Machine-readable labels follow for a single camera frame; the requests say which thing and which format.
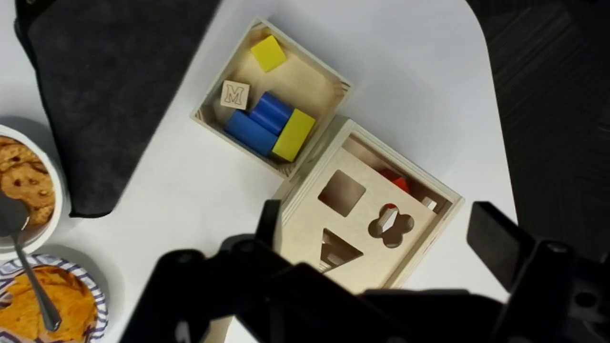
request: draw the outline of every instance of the blue block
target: blue block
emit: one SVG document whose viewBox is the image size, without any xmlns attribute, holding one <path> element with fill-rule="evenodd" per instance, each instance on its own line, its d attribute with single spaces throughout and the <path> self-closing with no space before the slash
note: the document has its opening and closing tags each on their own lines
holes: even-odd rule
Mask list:
<svg viewBox="0 0 610 343">
<path fill-rule="evenodd" d="M 255 124 L 240 110 L 234 110 L 230 114 L 225 131 L 263 156 L 266 156 L 278 141 L 276 135 L 266 131 L 263 126 Z"/>
<path fill-rule="evenodd" d="M 249 118 L 259 126 L 263 126 L 265 130 L 268 130 L 270 133 L 280 135 L 291 110 L 293 110 L 291 107 L 278 101 L 266 91 L 263 93 L 259 103 L 251 109 Z"/>
</svg>

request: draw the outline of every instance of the spoon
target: spoon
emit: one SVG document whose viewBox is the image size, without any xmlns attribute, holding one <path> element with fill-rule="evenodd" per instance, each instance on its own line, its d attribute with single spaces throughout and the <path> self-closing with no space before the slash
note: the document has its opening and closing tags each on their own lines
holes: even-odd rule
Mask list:
<svg viewBox="0 0 610 343">
<path fill-rule="evenodd" d="M 34 276 L 34 271 L 30 263 L 26 261 L 21 242 L 19 242 L 19 232 L 24 229 L 24 225 L 30 221 L 28 210 L 24 208 L 22 202 L 7 198 L 5 194 L 0 194 L 0 236 L 11 236 L 17 257 L 22 265 L 22 271 L 34 290 L 38 309 L 42 312 L 42 322 L 47 332 L 57 332 L 61 326 L 61 316 L 51 303 L 51 299 L 45 295 L 42 290 L 40 282 Z"/>
</svg>

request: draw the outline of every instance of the white table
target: white table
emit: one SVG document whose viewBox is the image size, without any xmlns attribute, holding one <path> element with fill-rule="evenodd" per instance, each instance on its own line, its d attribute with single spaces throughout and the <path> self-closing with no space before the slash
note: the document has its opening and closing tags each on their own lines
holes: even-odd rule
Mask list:
<svg viewBox="0 0 610 343">
<path fill-rule="evenodd" d="M 0 2 L 0 122 L 34 131 L 55 154 L 36 80 L 13 34 L 13 2 Z M 215 253 L 253 231 L 278 175 L 190 120 L 253 17 L 274 25 L 352 82 L 341 112 L 453 187 L 467 200 L 408 288 L 505 293 L 465 244 L 472 200 L 514 219 L 484 36 L 463 0 L 226 0 L 116 210 L 63 217 L 49 244 L 85 253 L 108 284 L 118 341 L 156 263 L 175 248 Z M 240 339 L 240 328 L 228 339 Z"/>
</svg>

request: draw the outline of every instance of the wooden box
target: wooden box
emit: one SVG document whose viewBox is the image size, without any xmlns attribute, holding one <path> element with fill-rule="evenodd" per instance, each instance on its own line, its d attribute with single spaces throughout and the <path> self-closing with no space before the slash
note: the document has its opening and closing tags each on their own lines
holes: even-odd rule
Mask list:
<svg viewBox="0 0 610 343">
<path fill-rule="evenodd" d="M 249 48 L 266 36 L 274 36 L 287 57 L 286 63 L 272 72 L 263 72 L 249 53 Z M 223 124 L 232 112 L 232 109 L 221 107 L 221 89 L 225 80 L 249 84 L 247 109 L 251 109 L 255 99 L 259 99 L 265 91 L 272 91 L 286 105 L 301 109 L 316 118 L 308 141 L 293 162 L 287 164 L 253 154 L 249 149 L 223 131 Z M 318 61 L 280 29 L 266 21 L 255 21 L 228 59 L 225 70 L 219 74 L 200 110 L 194 114 L 194 120 L 219 133 L 228 143 L 240 147 L 246 154 L 265 162 L 287 177 L 310 149 L 310 141 L 314 141 L 329 124 L 347 93 L 348 82 L 331 70 L 331 67 Z"/>
<path fill-rule="evenodd" d="M 383 173 L 404 177 L 408 190 Z M 276 196 L 284 200 L 276 251 L 354 293 L 402 282 L 461 204 L 457 192 L 343 116 Z M 387 211 L 394 215 L 381 231 Z"/>
<path fill-rule="evenodd" d="M 249 48 L 272 34 L 287 61 L 263 72 Z M 249 101 L 272 91 L 316 118 L 297 160 L 249 152 L 223 131 L 230 109 L 225 80 L 249 84 Z M 274 248 L 308 263 L 350 291 L 390 288 L 421 259 L 461 196 L 345 116 L 348 82 L 266 21 L 257 21 L 204 99 L 194 120 L 286 177 L 274 194 L 282 215 Z"/>
</svg>

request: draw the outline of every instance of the yellow block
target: yellow block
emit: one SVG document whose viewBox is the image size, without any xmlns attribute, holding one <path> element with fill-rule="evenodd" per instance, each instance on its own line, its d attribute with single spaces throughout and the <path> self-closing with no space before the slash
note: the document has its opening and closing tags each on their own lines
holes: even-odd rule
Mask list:
<svg viewBox="0 0 610 343">
<path fill-rule="evenodd" d="M 265 72 L 282 65 L 286 61 L 286 53 L 274 36 L 266 36 L 265 40 L 257 42 L 249 53 L 261 65 Z"/>
<path fill-rule="evenodd" d="M 293 162 L 314 124 L 316 120 L 312 116 L 293 109 L 278 141 L 272 147 L 272 154 L 286 162 Z"/>
</svg>

